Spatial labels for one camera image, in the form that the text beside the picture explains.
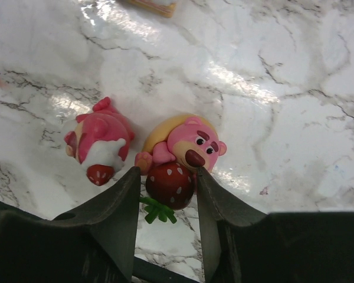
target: bear nose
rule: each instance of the bear nose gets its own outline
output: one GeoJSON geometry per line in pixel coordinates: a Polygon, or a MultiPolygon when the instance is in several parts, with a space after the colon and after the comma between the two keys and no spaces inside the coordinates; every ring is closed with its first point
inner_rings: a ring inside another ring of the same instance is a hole
{"type": "Polygon", "coordinates": [[[186,152],[185,159],[192,167],[202,167],[206,163],[205,159],[192,149],[186,152]]]}

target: white fur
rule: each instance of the white fur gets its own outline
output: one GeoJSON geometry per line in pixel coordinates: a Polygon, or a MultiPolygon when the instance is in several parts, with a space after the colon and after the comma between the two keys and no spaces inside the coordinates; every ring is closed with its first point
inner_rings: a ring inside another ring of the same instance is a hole
{"type": "Polygon", "coordinates": [[[124,166],[122,158],[118,156],[119,150],[126,144],[124,139],[117,141],[98,140],[91,146],[87,157],[82,162],[82,167],[87,170],[92,165],[106,165],[114,168],[118,172],[124,166]]]}

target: yellow hat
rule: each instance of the yellow hat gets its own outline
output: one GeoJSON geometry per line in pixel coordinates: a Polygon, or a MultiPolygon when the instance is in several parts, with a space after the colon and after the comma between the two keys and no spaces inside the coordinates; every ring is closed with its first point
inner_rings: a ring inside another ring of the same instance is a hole
{"type": "Polygon", "coordinates": [[[182,125],[187,118],[194,117],[194,116],[200,118],[202,123],[210,127],[214,131],[214,133],[218,136],[217,131],[208,120],[194,114],[182,114],[182,115],[173,116],[163,121],[162,123],[158,124],[151,131],[146,141],[144,142],[142,151],[152,154],[155,145],[157,145],[160,142],[166,141],[168,139],[169,134],[175,127],[182,125]]]}

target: bear eye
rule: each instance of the bear eye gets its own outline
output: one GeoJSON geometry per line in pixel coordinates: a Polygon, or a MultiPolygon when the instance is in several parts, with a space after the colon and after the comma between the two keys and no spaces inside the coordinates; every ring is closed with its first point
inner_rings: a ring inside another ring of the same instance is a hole
{"type": "Polygon", "coordinates": [[[209,147],[207,147],[206,152],[207,152],[207,154],[211,154],[214,152],[214,149],[211,146],[209,146],[209,147]]]}
{"type": "Polygon", "coordinates": [[[202,144],[205,143],[205,140],[201,137],[197,137],[196,140],[195,140],[195,143],[199,146],[201,146],[202,144]]]}

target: bear ear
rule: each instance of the bear ear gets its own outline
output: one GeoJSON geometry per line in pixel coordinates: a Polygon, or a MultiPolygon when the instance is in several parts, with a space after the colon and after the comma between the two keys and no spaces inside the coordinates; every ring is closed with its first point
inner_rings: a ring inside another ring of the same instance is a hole
{"type": "Polygon", "coordinates": [[[72,135],[73,131],[69,131],[65,136],[64,136],[64,141],[65,143],[68,144],[68,141],[70,140],[70,137],[72,135]]]}
{"type": "Polygon", "coordinates": [[[222,155],[224,155],[227,152],[227,146],[222,141],[219,141],[219,146],[220,146],[220,148],[219,148],[219,156],[222,156],[222,155]]]}
{"type": "Polygon", "coordinates": [[[185,120],[185,125],[201,125],[202,120],[197,116],[189,117],[185,120]]]}

